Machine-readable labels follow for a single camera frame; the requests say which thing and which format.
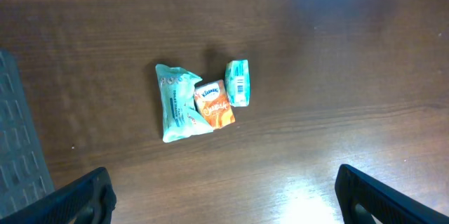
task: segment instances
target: light blue wrapper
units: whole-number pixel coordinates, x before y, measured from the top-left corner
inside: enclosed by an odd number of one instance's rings
[[[156,65],[163,108],[165,143],[193,135],[210,133],[212,126],[195,110],[195,84],[201,77],[182,69]]]
[[[233,60],[228,63],[224,80],[231,105],[233,107],[248,106],[251,95],[248,60]]]

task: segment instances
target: plastic wrapper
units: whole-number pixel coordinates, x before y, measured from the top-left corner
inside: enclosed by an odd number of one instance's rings
[[[214,129],[220,129],[236,121],[224,87],[223,80],[219,80],[195,90],[198,111]]]
[[[233,107],[250,104],[250,71],[248,60],[233,60],[226,66],[224,76],[229,102]]]
[[[195,110],[195,84],[201,77],[181,67],[156,65],[163,108],[163,141],[210,133],[212,126]]]

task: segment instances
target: barcode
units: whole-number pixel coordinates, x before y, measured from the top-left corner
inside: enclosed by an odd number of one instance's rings
[[[237,94],[243,93],[243,86],[237,86]]]
[[[239,99],[242,99],[242,96],[244,97],[243,92],[245,87],[245,77],[236,77],[236,88],[237,88],[237,97]]]

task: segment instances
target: wooden table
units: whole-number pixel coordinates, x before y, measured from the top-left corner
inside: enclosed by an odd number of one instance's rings
[[[55,186],[106,166],[113,223],[341,223],[343,163],[449,215],[449,0],[0,0],[0,37]],[[163,143],[155,64],[232,58],[250,106]]]

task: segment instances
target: kleenex logo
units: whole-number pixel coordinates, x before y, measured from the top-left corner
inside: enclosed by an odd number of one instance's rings
[[[205,101],[214,101],[220,95],[220,86],[217,82],[213,82],[198,88],[196,94]]]
[[[203,94],[201,94],[203,96],[203,98],[205,98],[207,95],[211,94],[211,93],[219,93],[220,90],[218,90],[218,88],[212,88],[210,90],[205,90],[203,92]]]

